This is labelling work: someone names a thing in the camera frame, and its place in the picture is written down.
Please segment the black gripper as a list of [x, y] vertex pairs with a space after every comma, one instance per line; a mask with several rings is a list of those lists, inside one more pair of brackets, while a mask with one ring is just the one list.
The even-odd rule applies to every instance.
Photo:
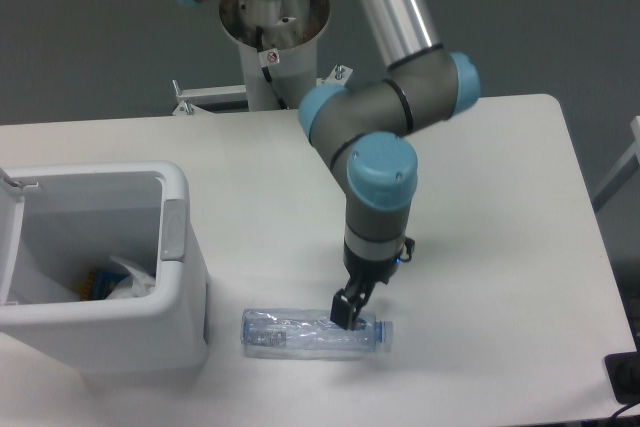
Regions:
[[332, 300], [330, 320], [344, 330], [355, 330], [363, 308], [368, 304], [375, 284], [388, 284], [401, 263], [413, 258], [414, 241], [405, 241], [400, 250], [383, 260], [368, 260], [344, 244], [344, 264], [349, 280]]

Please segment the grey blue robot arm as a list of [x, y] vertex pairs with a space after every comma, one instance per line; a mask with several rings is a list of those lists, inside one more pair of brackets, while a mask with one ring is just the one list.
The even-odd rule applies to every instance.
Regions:
[[444, 49], [424, 0], [361, 0], [388, 75], [359, 91], [317, 79], [329, 0], [219, 2], [221, 23], [239, 48], [249, 108], [296, 110], [345, 194], [349, 279], [333, 298], [331, 318], [354, 329], [376, 284], [413, 253], [406, 226], [418, 162], [407, 136], [472, 107], [480, 96], [477, 70], [466, 55]]

